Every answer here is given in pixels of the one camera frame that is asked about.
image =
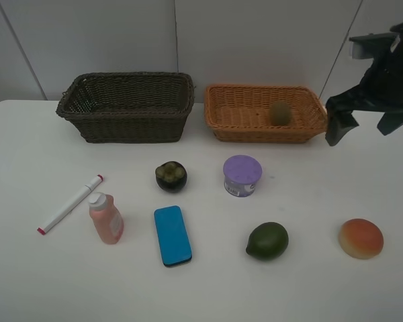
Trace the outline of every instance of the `green fruit in basket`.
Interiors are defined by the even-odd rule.
[[[271,125],[287,126],[291,122],[291,107],[283,101],[276,101],[272,104],[269,111]]]
[[[166,162],[155,169],[156,183],[169,193],[179,192],[187,183],[187,171],[176,161]]]
[[[263,223],[249,235],[247,254],[258,260],[272,260],[288,247],[288,233],[279,223]]]

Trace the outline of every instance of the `orange peach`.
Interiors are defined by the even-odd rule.
[[[374,223],[365,219],[351,219],[342,225],[339,243],[351,257],[368,260],[382,251],[384,237]]]

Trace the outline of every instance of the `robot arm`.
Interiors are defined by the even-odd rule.
[[[377,128],[385,136],[403,125],[403,23],[390,33],[353,37],[353,56],[373,58],[359,85],[333,96],[326,103],[326,140],[335,146],[359,124],[354,110],[383,112]]]

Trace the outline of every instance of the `basket rim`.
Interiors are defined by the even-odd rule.
[[[321,112],[320,114],[323,116],[325,122],[327,121],[327,114],[326,109],[321,105],[318,97],[315,95],[313,91],[309,88],[304,86],[287,86],[287,85],[245,85],[245,84],[212,84],[206,87],[205,90],[205,99],[204,99],[204,116],[205,121],[209,128],[214,131],[229,131],[229,132],[246,132],[248,130],[255,130],[255,131],[268,131],[272,133],[308,133],[309,131],[312,132],[314,135],[318,135],[322,132],[325,132],[325,126],[319,127],[305,127],[305,126],[274,126],[274,125],[264,125],[264,126],[243,126],[243,125],[223,125],[218,122],[212,121],[210,117],[209,110],[210,107],[210,91],[212,89],[217,88],[242,88],[242,89],[293,89],[297,91],[303,91],[310,94],[310,96],[316,102],[316,106],[318,110]]]
[[[67,111],[64,109],[64,106],[68,103],[70,97],[74,94],[76,87],[83,82],[83,80],[87,77],[119,77],[119,76],[157,76],[157,77],[178,77],[183,78],[186,81],[187,89],[188,89],[188,98],[185,104],[185,107],[181,111],[119,111],[119,112],[75,112],[75,111]],[[58,102],[56,113],[58,116],[63,117],[65,119],[81,119],[84,117],[89,117],[91,119],[99,118],[123,118],[125,116],[131,118],[184,118],[187,117],[192,110],[194,104],[194,84],[191,79],[191,76],[185,74],[184,72],[90,72],[77,76],[70,87],[63,92],[60,101]]]

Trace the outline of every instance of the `orange wicker basket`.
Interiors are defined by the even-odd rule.
[[[270,124],[269,109],[276,101],[292,108],[288,126]],[[304,143],[326,130],[326,112],[305,87],[212,85],[204,104],[206,123],[221,141]]]

